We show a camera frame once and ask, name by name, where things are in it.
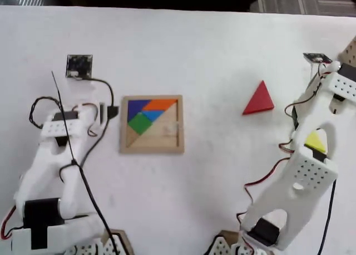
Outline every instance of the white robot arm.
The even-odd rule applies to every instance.
[[[72,151],[78,162],[85,155],[87,132],[96,116],[94,108],[83,105],[78,105],[75,111],[68,109],[65,112]],[[12,233],[13,254],[63,253],[77,243],[103,234],[104,228],[97,214],[75,218],[78,214],[77,188],[81,181],[77,166],[62,170],[64,187],[60,198],[38,199],[40,193],[59,177],[60,168],[70,164],[71,160],[63,116],[57,110],[43,124],[36,157],[14,196],[23,229]]]
[[[333,62],[310,82],[295,105],[291,147],[294,150],[280,177],[248,208],[241,223],[241,235],[254,247],[284,250],[304,228],[330,185],[338,177],[333,162],[338,128],[348,126],[356,114],[356,68]],[[318,129],[327,134],[328,153],[305,145],[308,135]],[[286,211],[286,224],[278,228],[264,215]]]

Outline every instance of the tangram puzzle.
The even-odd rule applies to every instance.
[[[125,96],[121,107],[120,150],[183,153],[182,96]]]

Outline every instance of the green tangram piece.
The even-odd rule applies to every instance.
[[[130,120],[128,125],[141,135],[152,125],[152,122],[140,112]]]

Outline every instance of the white tabletop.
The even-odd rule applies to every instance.
[[[124,95],[182,94],[184,100],[182,155],[120,154],[119,118],[110,123],[85,167],[104,216],[111,228],[126,231],[137,255],[202,254],[221,229],[237,230],[235,213],[249,204],[243,184],[285,156],[277,147],[291,129],[283,108],[310,79],[302,53],[334,59],[355,31],[356,19],[343,17],[0,7],[0,216],[36,152],[31,104],[56,96],[51,70],[65,86],[67,54],[93,54],[93,76],[112,85],[117,104]],[[275,109],[242,116],[261,80]],[[108,100],[100,88],[99,99]],[[38,107],[35,118],[48,109]],[[349,133],[356,137],[354,128]],[[325,255],[356,252],[356,201],[348,198],[356,187],[354,150],[343,143]],[[283,254],[317,253],[329,196]]]

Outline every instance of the red triangular block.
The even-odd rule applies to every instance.
[[[269,96],[266,84],[262,81],[245,108],[243,115],[271,110],[273,108],[274,105],[271,97]]]

